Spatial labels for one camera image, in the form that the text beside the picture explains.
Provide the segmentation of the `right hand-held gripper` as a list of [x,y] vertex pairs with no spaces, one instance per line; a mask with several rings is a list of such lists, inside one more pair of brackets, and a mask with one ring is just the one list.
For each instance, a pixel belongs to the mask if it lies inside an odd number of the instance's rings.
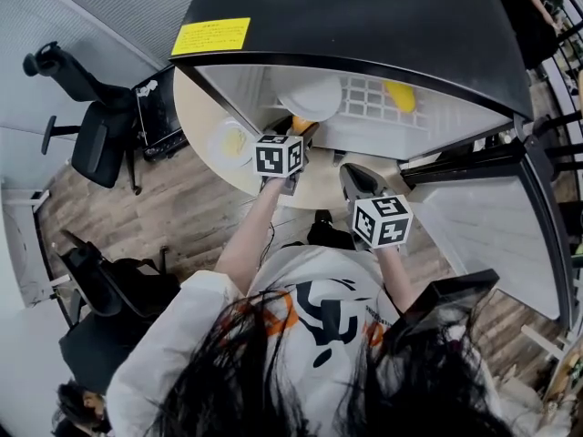
[[[352,215],[349,229],[357,250],[400,246],[408,240],[414,213],[404,195],[388,190],[382,176],[354,163],[341,165],[340,181]],[[374,195],[368,190],[382,192]]]

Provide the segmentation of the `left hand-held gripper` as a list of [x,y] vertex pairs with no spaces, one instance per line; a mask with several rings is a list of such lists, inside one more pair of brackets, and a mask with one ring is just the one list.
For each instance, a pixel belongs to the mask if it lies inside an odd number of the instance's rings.
[[305,165],[305,149],[312,147],[312,139],[320,127],[311,123],[299,136],[264,135],[254,143],[252,164],[254,174],[261,178],[261,189],[275,178],[282,178],[282,194],[293,196],[298,175]]

